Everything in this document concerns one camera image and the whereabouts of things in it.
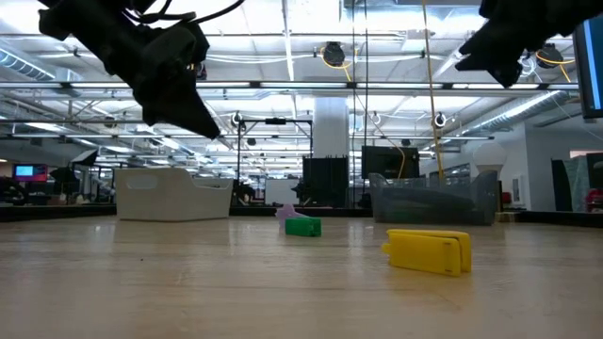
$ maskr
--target plastic storage container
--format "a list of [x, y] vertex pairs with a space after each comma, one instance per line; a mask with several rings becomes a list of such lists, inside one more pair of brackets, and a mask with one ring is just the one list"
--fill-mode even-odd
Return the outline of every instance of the plastic storage container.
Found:
[[386, 180], [369, 174], [373, 217], [385, 223], [492, 225], [497, 211], [495, 171], [475, 180]]

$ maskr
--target ceiling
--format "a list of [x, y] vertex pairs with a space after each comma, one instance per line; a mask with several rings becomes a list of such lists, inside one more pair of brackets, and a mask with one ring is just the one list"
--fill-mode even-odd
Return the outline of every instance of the ceiling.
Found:
[[[174, 0], [168, 13], [196, 11], [198, 16], [204, 16], [225, 8], [233, 2], [233, 0]], [[428, 7], [428, 28], [431, 32], [429, 45], [434, 82], [494, 83], [488, 73], [459, 73], [453, 67], [458, 60], [455, 53], [457, 49], [484, 22], [478, 14], [479, 2], [430, 1], [432, 4], [439, 4]], [[203, 23], [202, 30], [211, 44], [205, 64], [208, 71], [207, 81], [346, 82], [348, 81], [346, 72], [327, 67], [319, 56], [320, 48], [327, 41], [339, 41], [350, 63], [348, 68], [350, 78], [356, 82], [427, 83], [429, 81], [428, 59], [422, 56], [426, 47], [423, 13], [421, 6], [417, 6], [420, 2], [405, 1], [405, 4], [413, 5], [400, 6], [396, 5], [395, 0], [367, 1], [367, 20], [362, 6], [363, 1], [357, 3], [356, 12], [353, 14], [354, 24], [351, 8], [343, 6], [350, 5], [351, 0], [343, 2], [339, 0], [249, 0], [231, 13]], [[158, 11], [162, 6], [163, 2], [157, 1], [150, 11]], [[102, 63], [77, 40], [68, 38], [65, 41], [58, 41], [41, 35], [38, 31], [37, 14], [37, 10], [41, 8], [43, 5], [34, 0], [2, 1], [0, 50], [5, 46], [45, 70], [71, 70], [79, 74], [77, 79], [80, 81], [120, 81], [115, 76], [107, 75]], [[288, 27], [289, 38], [285, 35], [285, 26]], [[564, 57], [574, 57], [571, 37], [556, 37], [551, 42], [556, 44]], [[354, 50], [358, 54], [355, 63], [352, 57]], [[564, 81], [559, 69], [537, 68], [533, 58], [524, 60], [523, 63], [526, 66], [525, 76], [522, 76], [521, 80], [523, 83]], [[573, 75], [572, 65], [569, 65], [567, 70]], [[32, 81], [32, 79], [0, 67], [0, 81]], [[366, 106], [368, 111], [377, 113], [379, 125], [387, 135], [428, 136], [432, 132], [432, 102], [427, 90], [382, 92], [375, 90], [368, 94], [368, 100], [365, 99], [363, 90], [358, 91], [362, 94], [362, 98], [355, 99], [356, 113], [363, 114], [363, 106]], [[83, 95], [78, 100], [74, 100], [51, 90], [4, 89], [5, 95], [11, 95], [5, 97], [11, 105], [14, 105], [17, 100], [35, 104], [37, 109], [32, 105], [22, 107], [27, 107], [27, 114], [40, 119], [73, 118], [74, 112], [77, 115], [73, 119], [81, 121], [100, 120], [107, 116], [132, 121], [141, 119], [140, 107], [132, 100], [131, 93], [126, 89], [89, 89], [81, 90], [80, 93]], [[215, 119], [219, 121], [222, 132], [226, 134], [234, 133], [231, 130], [230, 120], [235, 112], [248, 119], [285, 117], [311, 120], [314, 114], [314, 99], [318, 95], [347, 97], [350, 113], [353, 114], [351, 111], [354, 103], [353, 93], [345, 90], [328, 93], [319, 90], [201, 89], [200, 94], [210, 109], [215, 112]], [[434, 110], [453, 118], [449, 119], [448, 123], [458, 124], [461, 127], [516, 97], [535, 95], [537, 92], [467, 90], [454, 93], [437, 91], [435, 94]], [[122, 98], [119, 101], [110, 100], [112, 95], [122, 96]], [[18, 110], [12, 113], [7, 111], [0, 113], [7, 119], [31, 118], [30, 115], [20, 114]], [[22, 125], [18, 128], [23, 133], [53, 132], [31, 125]], [[140, 131], [151, 133], [151, 130], [140, 123], [120, 124], [115, 128], [106, 128], [102, 124], [82, 122], [68, 128], [78, 133], [135, 134], [141, 133]], [[367, 127], [367, 130], [370, 135], [379, 134], [372, 124]], [[294, 125], [258, 125], [253, 132], [290, 135], [299, 133], [299, 130]], [[170, 125], [156, 125], [153, 133], [184, 135], [188, 131]], [[165, 148], [149, 145], [144, 139], [132, 140], [129, 141], [128, 147], [145, 154], [163, 153], [162, 149]], [[227, 146], [217, 141], [204, 138], [175, 141], [197, 155], [218, 154], [216, 152], [224, 151], [221, 153], [223, 156], [236, 156], [232, 152], [227, 152]], [[378, 145], [387, 143], [386, 140], [375, 142]], [[303, 138], [279, 143], [258, 140], [253, 148], [258, 150], [303, 148], [307, 147], [305, 146], [307, 143], [307, 139]], [[174, 153], [169, 151], [166, 154], [178, 155], [180, 151]]]

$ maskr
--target computer monitor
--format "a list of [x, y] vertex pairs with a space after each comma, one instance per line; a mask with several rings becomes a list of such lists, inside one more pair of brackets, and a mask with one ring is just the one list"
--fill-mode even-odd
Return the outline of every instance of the computer monitor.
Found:
[[46, 165], [14, 165], [12, 178], [18, 182], [45, 183], [48, 179], [48, 167]]
[[[404, 168], [402, 167], [402, 154], [404, 152]], [[362, 148], [362, 177], [368, 179], [370, 173], [381, 174], [385, 179], [418, 178], [419, 154], [416, 148], [363, 146]]]
[[582, 116], [603, 118], [603, 16], [581, 24], [574, 33]]

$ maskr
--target wooden tabletop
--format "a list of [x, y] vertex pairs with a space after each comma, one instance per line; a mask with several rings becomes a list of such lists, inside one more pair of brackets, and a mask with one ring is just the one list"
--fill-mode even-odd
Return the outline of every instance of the wooden tabletop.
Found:
[[371, 219], [0, 224], [0, 338], [603, 338], [603, 231], [423, 228], [470, 232], [473, 272], [389, 266]]

